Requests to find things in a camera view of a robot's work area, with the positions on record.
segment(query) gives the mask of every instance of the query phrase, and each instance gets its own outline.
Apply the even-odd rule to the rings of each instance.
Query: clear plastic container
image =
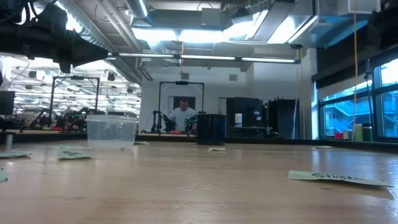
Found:
[[[87,116],[88,145],[95,149],[123,149],[134,146],[137,118],[117,115]]]

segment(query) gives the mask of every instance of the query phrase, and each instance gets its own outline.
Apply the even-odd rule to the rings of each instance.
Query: yellow cable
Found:
[[[351,136],[351,140],[354,141],[355,134],[355,113],[356,113],[356,85],[358,84],[358,43],[357,43],[357,35],[356,35],[356,8],[357,8],[358,0],[355,0],[354,6],[354,58],[355,58],[355,86],[354,86],[354,115],[353,115],[353,134]]]

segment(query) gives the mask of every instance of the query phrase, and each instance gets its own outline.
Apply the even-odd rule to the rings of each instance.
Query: black cup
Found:
[[[226,138],[226,119],[223,114],[198,114],[197,143],[222,146]]]

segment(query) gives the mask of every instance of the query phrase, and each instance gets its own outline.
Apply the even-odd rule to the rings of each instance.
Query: window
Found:
[[[362,81],[356,86],[355,123],[370,123],[375,141],[398,141],[398,58],[376,67],[369,77],[372,80],[368,82],[359,78]],[[345,88],[350,84],[341,83]],[[331,86],[327,91],[334,88],[339,87]],[[319,112],[320,138],[334,137],[335,133],[344,130],[352,131],[354,87],[324,97],[319,102]]]
[[[398,84],[398,59],[381,66],[381,84],[382,87]]]
[[[356,85],[356,92],[363,93],[363,92],[367,91],[368,90],[367,85],[369,85],[369,90],[371,90],[372,89],[372,80],[368,80],[368,84],[366,84],[366,82],[362,82],[362,83]],[[334,99],[341,98],[344,96],[354,95],[354,91],[355,91],[355,87],[351,87],[346,90],[340,91],[338,93],[326,96],[323,99],[323,101],[334,100]]]
[[[370,123],[367,97],[356,100],[355,123]],[[353,129],[354,100],[325,105],[325,135],[334,136],[344,130]]]
[[[398,91],[382,94],[384,136],[398,138]]]

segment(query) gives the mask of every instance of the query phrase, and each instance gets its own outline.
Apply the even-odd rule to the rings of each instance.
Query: workbench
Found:
[[[1,159],[0,223],[398,223],[396,188],[289,180],[289,170],[380,179],[398,187],[398,156],[311,146],[150,142],[59,161],[86,141],[15,144]]]

